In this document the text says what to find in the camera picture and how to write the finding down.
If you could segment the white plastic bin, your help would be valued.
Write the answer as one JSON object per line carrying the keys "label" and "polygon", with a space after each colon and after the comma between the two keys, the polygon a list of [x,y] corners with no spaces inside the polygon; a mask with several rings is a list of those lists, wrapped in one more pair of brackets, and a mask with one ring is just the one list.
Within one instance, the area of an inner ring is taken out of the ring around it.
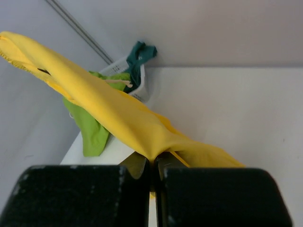
{"label": "white plastic bin", "polygon": [[[127,56],[120,58],[119,60],[115,61],[114,63],[110,64],[109,66],[105,67],[104,69],[100,70],[99,73],[101,73],[104,76],[113,76],[115,74],[118,73],[122,73],[124,72],[126,69],[129,68],[129,65],[126,61]],[[141,74],[141,83],[139,85],[139,87],[135,90],[133,90],[132,92],[129,93],[129,95],[135,97],[136,99],[138,99],[139,101],[146,103],[149,98],[149,92],[148,92],[148,88],[145,84],[145,67],[142,64],[140,66],[140,74]]]}

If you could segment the yellow shorts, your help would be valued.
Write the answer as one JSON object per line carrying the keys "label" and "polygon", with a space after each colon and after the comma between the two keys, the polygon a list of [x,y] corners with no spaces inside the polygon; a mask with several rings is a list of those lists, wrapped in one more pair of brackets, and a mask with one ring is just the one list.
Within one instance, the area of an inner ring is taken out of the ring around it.
{"label": "yellow shorts", "polygon": [[0,54],[16,68],[32,73],[134,151],[154,161],[170,152],[188,167],[241,167],[223,149],[194,141],[145,104],[37,41],[13,32],[0,34]]}

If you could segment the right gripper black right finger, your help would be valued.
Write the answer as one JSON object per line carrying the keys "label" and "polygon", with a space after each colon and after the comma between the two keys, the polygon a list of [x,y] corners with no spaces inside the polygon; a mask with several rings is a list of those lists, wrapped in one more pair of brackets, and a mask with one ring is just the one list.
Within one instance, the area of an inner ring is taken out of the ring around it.
{"label": "right gripper black right finger", "polygon": [[185,166],[164,152],[154,162],[160,227],[290,227],[274,178],[259,168]]}

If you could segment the teal shorts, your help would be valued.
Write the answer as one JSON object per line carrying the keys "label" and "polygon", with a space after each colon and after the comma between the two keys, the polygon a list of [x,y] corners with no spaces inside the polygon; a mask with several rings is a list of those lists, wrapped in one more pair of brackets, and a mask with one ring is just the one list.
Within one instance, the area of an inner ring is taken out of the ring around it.
{"label": "teal shorts", "polygon": [[157,53],[158,51],[155,46],[137,41],[126,59],[128,68],[125,70],[126,73],[130,74],[130,81],[133,86],[125,87],[124,92],[129,94],[140,86],[141,66],[156,57]]}

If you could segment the lime green shorts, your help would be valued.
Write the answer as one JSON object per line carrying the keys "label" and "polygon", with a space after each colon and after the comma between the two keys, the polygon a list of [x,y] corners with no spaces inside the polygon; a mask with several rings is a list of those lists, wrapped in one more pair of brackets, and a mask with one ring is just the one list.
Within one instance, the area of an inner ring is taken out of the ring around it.
{"label": "lime green shorts", "polygon": [[[95,71],[89,71],[89,73],[103,80],[131,80],[131,75],[125,72],[113,76],[105,76]],[[123,82],[109,83],[109,85],[120,91],[123,91],[125,87],[127,87]],[[109,131],[82,107],[73,104],[66,98],[63,98],[62,100],[81,131],[83,155],[85,157],[99,156],[106,146],[107,139],[110,135]]]}

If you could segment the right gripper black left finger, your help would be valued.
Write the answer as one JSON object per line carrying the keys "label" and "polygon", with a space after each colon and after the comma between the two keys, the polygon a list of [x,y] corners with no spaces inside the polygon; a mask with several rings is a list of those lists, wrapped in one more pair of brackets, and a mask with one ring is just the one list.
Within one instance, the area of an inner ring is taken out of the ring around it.
{"label": "right gripper black left finger", "polygon": [[145,227],[150,164],[133,153],[118,165],[31,166],[0,216],[3,227]]}

